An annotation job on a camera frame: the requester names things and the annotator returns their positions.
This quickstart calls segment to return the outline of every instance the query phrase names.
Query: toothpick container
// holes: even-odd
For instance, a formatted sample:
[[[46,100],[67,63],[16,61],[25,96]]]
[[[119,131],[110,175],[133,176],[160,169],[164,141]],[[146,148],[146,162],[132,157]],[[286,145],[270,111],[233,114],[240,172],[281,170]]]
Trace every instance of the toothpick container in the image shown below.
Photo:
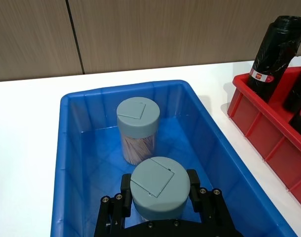
[[[190,179],[175,160],[151,157],[134,169],[130,188],[134,206],[142,218],[150,221],[176,219],[185,208]]]
[[[116,115],[125,160],[137,165],[153,157],[160,115],[158,105],[148,98],[132,97],[119,104]]]

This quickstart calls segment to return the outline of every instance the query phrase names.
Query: gray lid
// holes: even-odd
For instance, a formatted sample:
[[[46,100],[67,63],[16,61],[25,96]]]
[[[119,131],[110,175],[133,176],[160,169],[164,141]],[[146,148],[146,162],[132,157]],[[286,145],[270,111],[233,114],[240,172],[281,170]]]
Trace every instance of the gray lid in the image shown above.
[[[186,170],[166,157],[140,163],[130,182],[135,208],[147,220],[178,218],[190,192]]]
[[[132,97],[117,107],[117,125],[125,136],[136,139],[149,137],[158,129],[159,114],[159,107],[154,101]]]

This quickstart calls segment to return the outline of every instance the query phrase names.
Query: tabletop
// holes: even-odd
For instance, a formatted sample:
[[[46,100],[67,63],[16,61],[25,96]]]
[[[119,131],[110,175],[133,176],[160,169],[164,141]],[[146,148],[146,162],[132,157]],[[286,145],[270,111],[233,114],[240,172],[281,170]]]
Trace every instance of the tabletop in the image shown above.
[[[0,82],[0,237],[48,237],[60,99],[146,81],[187,81],[283,217],[301,237],[301,205],[228,118],[235,75],[252,61]],[[296,57],[290,66],[301,66]]]

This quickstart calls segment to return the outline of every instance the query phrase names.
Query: wooden wall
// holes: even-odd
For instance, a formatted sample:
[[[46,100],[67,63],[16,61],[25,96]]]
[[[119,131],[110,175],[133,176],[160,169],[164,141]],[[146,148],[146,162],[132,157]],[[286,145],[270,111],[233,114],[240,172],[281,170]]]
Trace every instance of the wooden wall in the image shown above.
[[[0,81],[81,73],[65,0],[0,0]]]
[[[278,15],[301,0],[0,0],[0,80],[251,60]]]

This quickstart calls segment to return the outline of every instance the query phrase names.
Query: red crate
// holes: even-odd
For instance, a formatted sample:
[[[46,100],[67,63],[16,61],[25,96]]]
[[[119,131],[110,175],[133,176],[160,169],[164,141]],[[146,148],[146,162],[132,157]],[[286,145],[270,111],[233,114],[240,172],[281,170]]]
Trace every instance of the red crate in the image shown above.
[[[301,203],[301,135],[290,125],[294,114],[283,102],[301,67],[288,68],[268,104],[248,86],[248,74],[235,76],[229,117]]]

